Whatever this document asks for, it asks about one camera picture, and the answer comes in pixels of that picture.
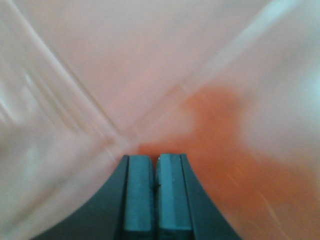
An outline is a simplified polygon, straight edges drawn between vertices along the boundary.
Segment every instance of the transparent plastic surface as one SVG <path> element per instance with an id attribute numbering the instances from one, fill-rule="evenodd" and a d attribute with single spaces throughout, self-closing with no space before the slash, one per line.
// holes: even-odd
<path id="1" fill-rule="evenodd" d="M 183 152 L 243 239 L 319 239 L 319 13 L 0 1 L 0 238 L 65 218 L 122 154 Z"/>

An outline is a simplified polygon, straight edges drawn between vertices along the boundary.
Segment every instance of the teal rubber pad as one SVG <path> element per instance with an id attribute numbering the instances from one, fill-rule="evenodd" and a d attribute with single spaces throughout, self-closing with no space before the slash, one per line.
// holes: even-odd
<path id="1" fill-rule="evenodd" d="M 162 154 L 156 168 L 158 240 L 189 240 L 192 222 L 180 154 Z"/>
<path id="2" fill-rule="evenodd" d="M 129 157 L 123 234 L 126 240 L 154 237 L 154 172 L 148 156 Z"/>

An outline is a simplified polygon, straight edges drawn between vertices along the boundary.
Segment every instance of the orange stain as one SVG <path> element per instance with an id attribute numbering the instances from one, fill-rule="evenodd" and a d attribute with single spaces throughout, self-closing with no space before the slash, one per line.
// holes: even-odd
<path id="1" fill-rule="evenodd" d="M 203 88 L 182 105 L 192 112 L 193 131 L 157 139 L 168 123 L 174 125 L 170 128 L 184 124 L 174 121 L 173 112 L 165 124 L 157 124 L 138 153 L 154 160 L 161 153 L 187 153 L 211 199 L 246 240 L 318 240 L 320 201 L 314 171 L 252 154 L 240 139 L 241 119 L 252 100 L 229 87 Z"/>

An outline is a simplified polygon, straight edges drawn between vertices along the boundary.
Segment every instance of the clamp jaw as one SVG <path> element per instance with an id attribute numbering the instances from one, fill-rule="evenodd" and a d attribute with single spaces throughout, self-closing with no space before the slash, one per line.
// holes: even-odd
<path id="1" fill-rule="evenodd" d="M 98 192 L 32 240 L 241 240 L 198 181 L 186 154 L 123 156 Z"/>

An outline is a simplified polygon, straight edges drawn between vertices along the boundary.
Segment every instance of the black clamp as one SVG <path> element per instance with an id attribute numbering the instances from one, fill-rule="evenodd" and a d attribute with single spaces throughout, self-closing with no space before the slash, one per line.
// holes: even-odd
<path id="1" fill-rule="evenodd" d="M 82 207 L 33 240 L 241 240 L 194 174 L 187 155 L 123 156 Z"/>

